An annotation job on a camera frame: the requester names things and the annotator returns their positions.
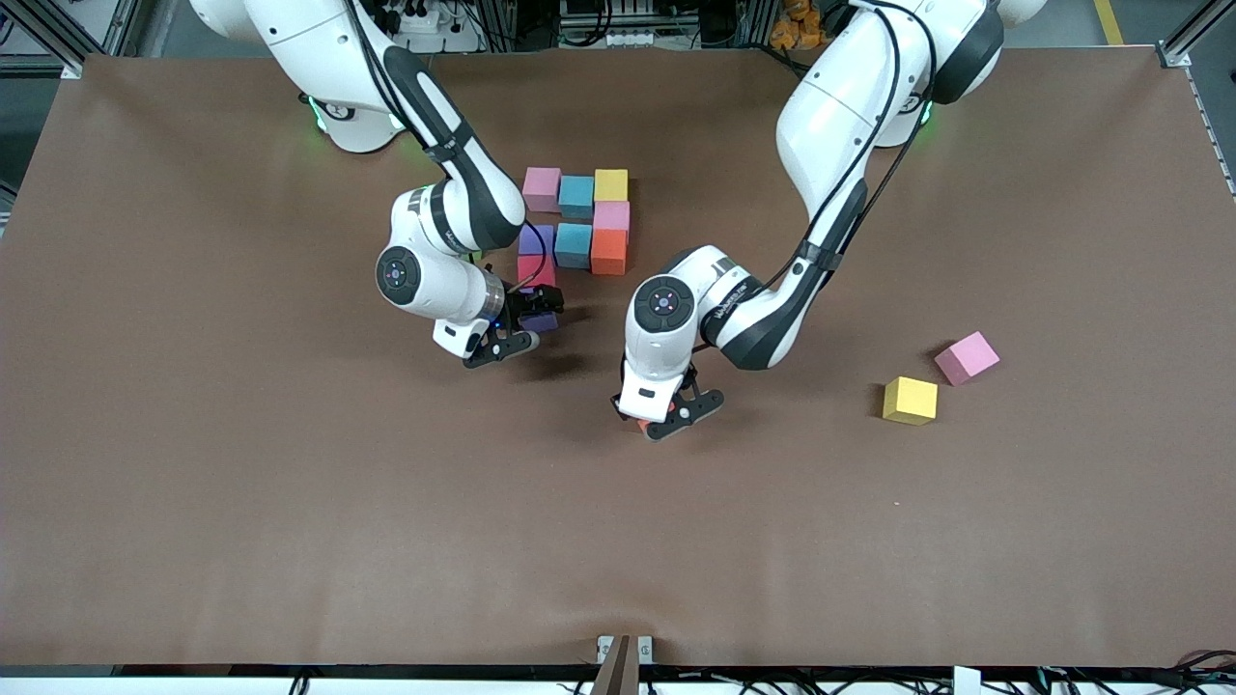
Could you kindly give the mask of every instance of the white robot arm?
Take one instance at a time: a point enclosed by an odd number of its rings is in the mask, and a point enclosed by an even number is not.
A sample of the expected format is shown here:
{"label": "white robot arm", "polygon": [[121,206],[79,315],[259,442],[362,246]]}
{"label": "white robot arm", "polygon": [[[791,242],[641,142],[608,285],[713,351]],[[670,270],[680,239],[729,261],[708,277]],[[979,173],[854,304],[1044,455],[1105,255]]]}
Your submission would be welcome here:
{"label": "white robot arm", "polygon": [[445,172],[394,202],[376,272],[387,301],[434,319],[434,340],[468,367],[538,345],[519,317],[561,312],[561,293],[520,292],[460,258],[515,241],[527,224],[523,197],[414,53],[392,43],[353,0],[190,2],[222,36],[261,37],[340,147],[372,151],[407,126]]}
{"label": "white robot arm", "polygon": [[695,383],[696,335],[740,370],[766,370],[785,357],[865,214],[871,148],[908,145],[926,103],[948,104],[978,87],[1004,42],[986,0],[849,4],[857,12],[777,120],[781,163],[811,219],[790,261],[764,283],[716,246],[687,250],[628,305],[623,385],[613,403],[620,416],[645,420],[649,439],[698,422],[724,401]]}

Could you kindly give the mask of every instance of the teal cube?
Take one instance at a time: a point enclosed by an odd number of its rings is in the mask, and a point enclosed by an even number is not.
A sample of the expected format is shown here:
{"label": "teal cube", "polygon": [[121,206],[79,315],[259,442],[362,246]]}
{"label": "teal cube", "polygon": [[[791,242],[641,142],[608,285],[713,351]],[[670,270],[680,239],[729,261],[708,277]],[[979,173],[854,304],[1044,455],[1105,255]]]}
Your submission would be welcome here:
{"label": "teal cube", "polygon": [[571,220],[592,219],[592,177],[564,176],[557,188],[557,207]]}
{"label": "teal cube", "polygon": [[554,237],[554,261],[560,268],[592,268],[592,225],[562,223]]}

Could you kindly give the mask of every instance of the brown tabletop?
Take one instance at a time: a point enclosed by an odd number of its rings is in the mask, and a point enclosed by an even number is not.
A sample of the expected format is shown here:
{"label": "brown tabletop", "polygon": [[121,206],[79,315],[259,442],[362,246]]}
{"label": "brown tabletop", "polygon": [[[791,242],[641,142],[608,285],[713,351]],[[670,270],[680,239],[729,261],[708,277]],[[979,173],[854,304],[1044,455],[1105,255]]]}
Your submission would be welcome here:
{"label": "brown tabletop", "polygon": [[[391,200],[439,178],[410,137],[339,151],[269,61],[61,87],[0,246],[0,662],[565,663],[629,631],[666,663],[1167,664],[1236,637],[1236,207],[1153,51],[1009,51],[790,356],[701,355],[727,406],[660,445],[608,403],[623,310],[687,246],[780,266],[794,75],[434,69],[512,174],[635,178],[630,272],[560,271],[565,328],[480,371],[375,288]],[[974,330],[1004,361],[936,423],[874,416]]]}

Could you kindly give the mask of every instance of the blue cube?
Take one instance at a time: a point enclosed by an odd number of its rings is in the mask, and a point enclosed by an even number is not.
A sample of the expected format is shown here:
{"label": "blue cube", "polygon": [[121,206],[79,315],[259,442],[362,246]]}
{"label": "blue cube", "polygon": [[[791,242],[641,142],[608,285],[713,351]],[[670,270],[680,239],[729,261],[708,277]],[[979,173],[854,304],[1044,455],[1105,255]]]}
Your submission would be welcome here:
{"label": "blue cube", "polygon": [[592,225],[575,223],[557,225],[554,260],[560,268],[592,270]]}
{"label": "blue cube", "polygon": [[[533,226],[540,232],[540,239],[536,239],[536,234],[533,234]],[[541,255],[541,242],[545,242],[545,254],[550,256],[554,255],[554,225],[551,224],[539,224],[539,225],[524,225],[524,229],[519,230],[519,255],[520,256],[540,256]]]}
{"label": "blue cube", "polygon": [[592,219],[592,177],[564,176],[557,188],[557,207],[571,220]]}

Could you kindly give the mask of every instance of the wooden block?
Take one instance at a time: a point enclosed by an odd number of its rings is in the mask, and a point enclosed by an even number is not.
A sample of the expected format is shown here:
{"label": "wooden block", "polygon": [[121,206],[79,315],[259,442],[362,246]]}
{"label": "wooden block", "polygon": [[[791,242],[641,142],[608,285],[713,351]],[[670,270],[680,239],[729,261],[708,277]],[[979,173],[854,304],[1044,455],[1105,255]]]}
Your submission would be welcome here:
{"label": "wooden block", "polygon": [[556,213],[557,187],[562,181],[562,169],[546,167],[528,167],[524,174],[524,204],[534,213]]}
{"label": "wooden block", "polygon": [[592,219],[592,177],[564,176],[557,190],[557,207],[562,216],[572,220]]}
{"label": "wooden block", "polygon": [[[536,234],[533,232],[533,226],[536,228],[536,232],[540,234],[540,239],[536,239]],[[544,251],[554,256],[554,225],[551,224],[539,224],[539,225],[524,225],[524,229],[519,230],[519,255],[520,256],[540,256],[541,255],[541,242],[545,244]]]}
{"label": "wooden block", "polygon": [[557,286],[557,277],[554,273],[552,256],[545,256],[544,267],[541,267],[540,272],[536,272],[536,267],[540,265],[541,265],[540,254],[535,256],[519,256],[519,263],[518,263],[519,282],[523,282],[525,277],[536,273],[536,276],[533,277],[524,287],[536,287],[538,284]]}
{"label": "wooden block", "polygon": [[884,419],[905,424],[927,424],[936,419],[934,383],[899,376],[884,387]]}
{"label": "wooden block", "polygon": [[595,173],[596,190],[592,199],[597,203],[618,203],[627,200],[627,169],[597,169]]}
{"label": "wooden block", "polygon": [[979,372],[1000,361],[996,351],[988,345],[988,339],[983,334],[974,331],[958,340],[939,355],[936,355],[936,364],[953,386],[960,386],[970,381]]}
{"label": "wooden block", "polygon": [[599,200],[592,211],[592,230],[613,229],[623,232],[630,244],[630,203],[625,200]]}
{"label": "wooden block", "polygon": [[592,275],[627,273],[627,232],[618,229],[592,230]]}
{"label": "wooden block", "polygon": [[551,330],[557,330],[557,314],[554,312],[545,312],[544,314],[519,317],[519,328],[533,333],[549,333]]}
{"label": "wooden block", "polygon": [[592,225],[562,223],[554,236],[554,261],[560,268],[592,267]]}

